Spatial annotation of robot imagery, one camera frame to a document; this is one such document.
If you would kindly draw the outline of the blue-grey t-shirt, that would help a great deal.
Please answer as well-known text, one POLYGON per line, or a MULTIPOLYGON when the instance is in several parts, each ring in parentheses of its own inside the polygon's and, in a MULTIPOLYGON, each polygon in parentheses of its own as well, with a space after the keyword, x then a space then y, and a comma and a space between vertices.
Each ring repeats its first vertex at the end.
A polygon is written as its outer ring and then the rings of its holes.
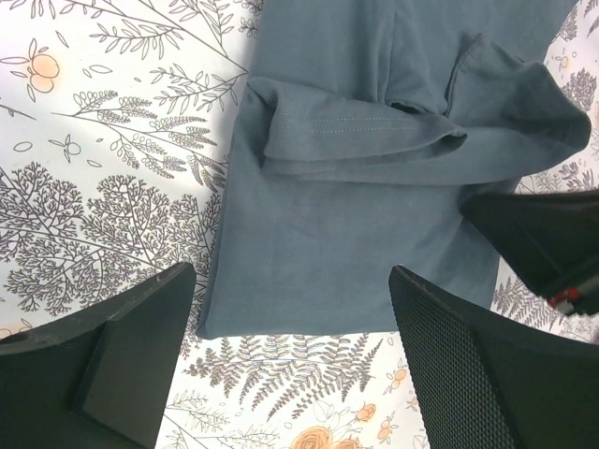
POLYGON ((483 308, 499 256, 460 214, 583 150, 544 66, 571 1, 268 1, 197 334, 392 331, 404 265, 483 308))

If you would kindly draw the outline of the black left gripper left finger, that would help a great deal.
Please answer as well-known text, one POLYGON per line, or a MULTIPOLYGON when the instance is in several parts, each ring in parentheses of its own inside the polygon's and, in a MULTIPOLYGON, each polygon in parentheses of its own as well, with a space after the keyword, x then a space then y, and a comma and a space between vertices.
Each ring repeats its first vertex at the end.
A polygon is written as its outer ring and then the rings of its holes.
POLYGON ((153 448, 195 290, 178 263, 1 341, 4 448, 153 448))

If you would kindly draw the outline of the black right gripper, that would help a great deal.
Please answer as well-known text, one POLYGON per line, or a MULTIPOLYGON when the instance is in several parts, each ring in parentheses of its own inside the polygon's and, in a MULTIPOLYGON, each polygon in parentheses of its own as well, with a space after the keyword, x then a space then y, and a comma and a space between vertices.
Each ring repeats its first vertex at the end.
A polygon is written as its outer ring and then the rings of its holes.
POLYGON ((598 313, 598 192, 473 196, 460 213, 536 296, 570 316, 598 313))

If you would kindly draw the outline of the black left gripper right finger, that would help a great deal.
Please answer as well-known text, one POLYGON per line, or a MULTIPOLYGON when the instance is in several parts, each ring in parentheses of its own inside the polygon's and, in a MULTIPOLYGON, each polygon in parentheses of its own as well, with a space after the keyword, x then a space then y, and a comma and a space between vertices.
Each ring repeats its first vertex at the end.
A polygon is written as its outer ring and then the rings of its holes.
POLYGON ((404 267, 388 283, 430 447, 597 447, 597 346, 504 318, 404 267))

